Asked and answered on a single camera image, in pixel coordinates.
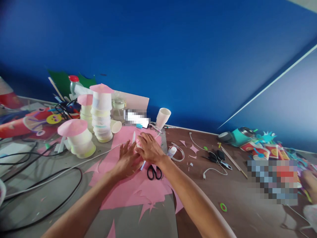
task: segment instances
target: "pixelated area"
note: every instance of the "pixelated area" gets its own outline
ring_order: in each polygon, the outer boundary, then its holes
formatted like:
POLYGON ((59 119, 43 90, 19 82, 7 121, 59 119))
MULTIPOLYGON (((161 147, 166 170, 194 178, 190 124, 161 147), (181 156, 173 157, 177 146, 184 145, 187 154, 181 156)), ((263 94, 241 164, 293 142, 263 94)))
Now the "pixelated area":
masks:
POLYGON ((248 161, 248 187, 270 204, 297 205, 297 182, 297 161, 248 161))
POLYGON ((140 109, 127 109, 125 113, 125 125, 135 126, 141 124, 143 127, 147 128, 148 124, 151 122, 150 118, 146 116, 146 110, 140 109))

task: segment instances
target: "scissors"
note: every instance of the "scissors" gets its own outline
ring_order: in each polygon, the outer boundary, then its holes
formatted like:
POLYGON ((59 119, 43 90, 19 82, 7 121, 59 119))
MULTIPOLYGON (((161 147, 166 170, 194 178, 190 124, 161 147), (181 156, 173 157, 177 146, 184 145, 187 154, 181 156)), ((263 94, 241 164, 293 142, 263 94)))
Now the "scissors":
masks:
POLYGON ((156 171, 155 171, 153 165, 150 165, 150 167, 148 168, 148 178, 149 180, 154 180, 154 177, 156 177, 157 180, 160 180, 162 178, 162 171, 158 166, 156 167, 156 171), (149 176, 149 171, 151 170, 152 170, 152 177, 149 176))

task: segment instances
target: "green rubber band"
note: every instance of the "green rubber band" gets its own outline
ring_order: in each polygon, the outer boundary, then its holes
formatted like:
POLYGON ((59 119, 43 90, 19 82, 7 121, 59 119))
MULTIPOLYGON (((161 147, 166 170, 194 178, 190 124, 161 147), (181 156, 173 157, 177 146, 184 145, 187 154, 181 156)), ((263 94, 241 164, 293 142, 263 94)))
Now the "green rubber band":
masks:
POLYGON ((224 212, 227 212, 227 207, 226 207, 225 204, 220 203, 220 208, 221 208, 221 210, 223 210, 224 212))

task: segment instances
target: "gray table surface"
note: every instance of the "gray table surface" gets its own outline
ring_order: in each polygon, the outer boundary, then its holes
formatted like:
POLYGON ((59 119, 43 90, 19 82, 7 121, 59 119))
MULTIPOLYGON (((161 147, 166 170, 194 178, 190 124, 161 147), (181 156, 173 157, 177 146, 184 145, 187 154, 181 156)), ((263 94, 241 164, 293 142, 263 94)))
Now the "gray table surface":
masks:
MULTIPOLYGON (((165 134, 161 134, 162 148, 167 152, 165 134)), ((97 147, 92 157, 101 154, 111 148, 112 140, 108 143, 99 143, 93 137, 97 147)), ((100 158, 87 162, 79 167, 85 172, 100 158)), ((11 194, 33 185, 41 179, 51 175, 63 168, 72 167, 82 162, 70 152, 61 156, 41 157, 22 173, 6 182, 7 194, 11 194)), ((61 217, 90 187, 88 186, 92 172, 83 175, 83 180, 73 196, 54 214, 30 228, 6 234, 4 237, 40 237, 53 223, 61 217)), ((1 230, 13 229, 31 222, 46 215, 64 201, 75 188, 80 179, 80 172, 71 170, 56 180, 28 193, 24 193, 9 203, 3 203, 0 208, 1 230)), ((152 209, 151 214, 147 210, 139 222, 142 205, 113 210, 102 210, 98 213, 85 237, 107 237, 112 222, 115 220, 116 237, 178 237, 175 218, 173 195, 166 195, 165 201, 156 203, 157 209, 152 209)))

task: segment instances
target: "red bottle cap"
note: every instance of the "red bottle cap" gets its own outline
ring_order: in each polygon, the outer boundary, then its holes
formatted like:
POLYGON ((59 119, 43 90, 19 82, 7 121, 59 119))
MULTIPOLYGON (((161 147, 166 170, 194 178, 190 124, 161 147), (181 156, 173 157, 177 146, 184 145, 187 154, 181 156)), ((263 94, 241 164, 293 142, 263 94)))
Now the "red bottle cap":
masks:
POLYGON ((79 78, 76 75, 69 75, 68 78, 71 82, 79 82, 79 78))

